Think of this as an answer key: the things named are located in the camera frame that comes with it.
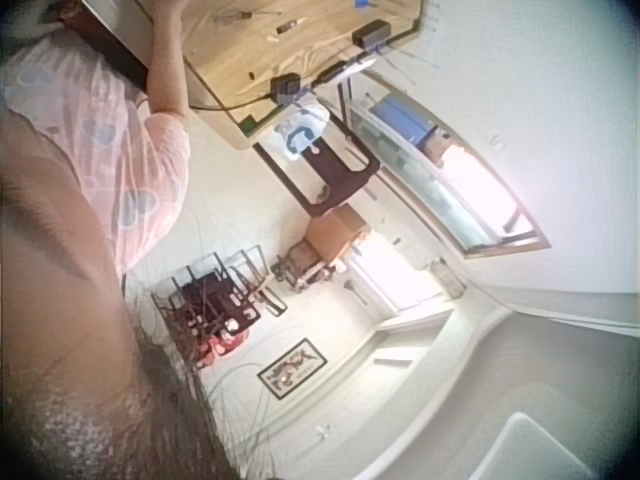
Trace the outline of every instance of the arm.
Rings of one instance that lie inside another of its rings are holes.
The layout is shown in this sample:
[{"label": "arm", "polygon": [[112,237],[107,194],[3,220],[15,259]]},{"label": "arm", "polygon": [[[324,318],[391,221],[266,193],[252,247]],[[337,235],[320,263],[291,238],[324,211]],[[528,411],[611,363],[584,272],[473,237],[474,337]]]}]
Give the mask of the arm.
[{"label": "arm", "polygon": [[154,1],[153,51],[147,79],[151,113],[168,113],[182,122],[187,118],[189,101],[180,16],[188,1]]}]

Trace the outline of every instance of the black device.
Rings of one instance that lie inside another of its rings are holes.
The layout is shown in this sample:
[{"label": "black device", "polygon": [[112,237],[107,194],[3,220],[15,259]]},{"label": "black device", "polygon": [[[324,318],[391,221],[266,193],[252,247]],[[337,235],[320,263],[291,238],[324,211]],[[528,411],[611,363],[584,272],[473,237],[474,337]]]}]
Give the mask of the black device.
[{"label": "black device", "polygon": [[391,36],[391,24],[384,20],[374,20],[351,34],[356,47],[369,50]]},{"label": "black device", "polygon": [[297,73],[285,73],[271,79],[271,100],[278,105],[289,105],[300,93],[302,78]]}]

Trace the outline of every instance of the window frame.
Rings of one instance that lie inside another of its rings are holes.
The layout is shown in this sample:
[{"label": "window frame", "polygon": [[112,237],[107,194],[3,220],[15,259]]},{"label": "window frame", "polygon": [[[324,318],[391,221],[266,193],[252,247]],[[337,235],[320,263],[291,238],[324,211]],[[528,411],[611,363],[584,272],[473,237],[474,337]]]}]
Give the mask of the window frame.
[{"label": "window frame", "polygon": [[[360,73],[364,75],[369,80],[378,83],[382,87],[389,90],[390,93],[396,95],[400,98],[405,104],[409,106],[415,107],[417,110],[425,113],[425,118],[432,121],[434,124],[438,125],[443,130],[446,130],[447,133],[451,135],[453,140],[463,147],[469,154],[473,155],[477,161],[482,165],[483,168],[489,172],[489,174],[505,189],[505,191],[511,196],[516,204],[516,212],[514,212],[514,221],[520,216],[524,216],[527,221],[530,223],[532,230],[529,232],[524,232],[521,234],[510,235],[506,238],[502,238],[500,243],[495,245],[487,245],[487,246],[478,246],[465,248],[464,245],[460,243],[460,241],[455,237],[455,235],[447,228],[444,223],[437,217],[437,215],[429,208],[429,206],[416,195],[413,190],[407,186],[394,172],[392,172],[388,167],[384,164],[381,165],[380,170],[376,174],[378,178],[389,188],[408,208],[409,210],[418,217],[420,222],[425,225],[425,227],[440,241],[446,239],[448,243],[453,245],[453,247],[458,251],[460,255],[462,255],[465,259],[476,259],[476,258],[484,258],[484,257],[494,257],[501,255],[510,255],[515,253],[524,253],[524,252],[532,252],[536,250],[543,250],[547,248],[551,248],[551,244],[542,233],[537,222],[533,219],[532,215],[529,213],[524,204],[520,201],[518,196],[513,192],[511,188],[502,180],[500,175],[487,163],[484,158],[471,147],[462,137],[460,137],[455,130],[453,130],[449,125],[440,120],[438,117],[433,115],[427,108],[425,108],[422,104],[418,103],[406,93],[402,92],[385,79],[380,77],[379,75],[372,73],[370,71],[363,71]],[[353,99],[353,92],[350,79],[346,79],[343,83],[339,83],[337,85],[338,89],[338,98],[340,101],[340,110],[343,117],[344,123],[351,130],[351,116],[350,116],[350,107],[347,106],[347,102],[345,98]],[[413,145],[410,145],[410,148],[419,152],[420,155],[423,155],[422,152],[417,150]],[[471,214],[474,218],[478,218],[475,209],[467,205],[467,202],[464,199],[461,199],[461,195],[455,193],[456,199],[461,200],[461,203],[469,214]]]}]

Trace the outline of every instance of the pink shirt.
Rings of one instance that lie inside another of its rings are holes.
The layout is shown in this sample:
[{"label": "pink shirt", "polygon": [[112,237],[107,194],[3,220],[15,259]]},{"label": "pink shirt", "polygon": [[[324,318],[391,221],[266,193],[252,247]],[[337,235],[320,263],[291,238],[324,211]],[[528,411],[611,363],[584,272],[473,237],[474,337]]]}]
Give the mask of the pink shirt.
[{"label": "pink shirt", "polygon": [[189,137],[167,114],[142,120],[144,94],[70,31],[49,35],[2,68],[9,109],[69,159],[118,273],[175,223],[184,201]]}]

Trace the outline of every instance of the bright light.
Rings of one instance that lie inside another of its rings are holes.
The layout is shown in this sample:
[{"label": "bright light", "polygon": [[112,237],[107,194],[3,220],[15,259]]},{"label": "bright light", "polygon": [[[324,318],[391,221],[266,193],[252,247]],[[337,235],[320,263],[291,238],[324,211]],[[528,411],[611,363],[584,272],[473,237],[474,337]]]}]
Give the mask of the bright light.
[{"label": "bright light", "polygon": [[447,180],[496,232],[503,234],[516,202],[476,157],[456,145],[442,155]]},{"label": "bright light", "polygon": [[398,310],[415,307],[442,291],[429,272],[411,268],[377,232],[371,232],[357,249],[361,255],[353,256],[355,264]]}]

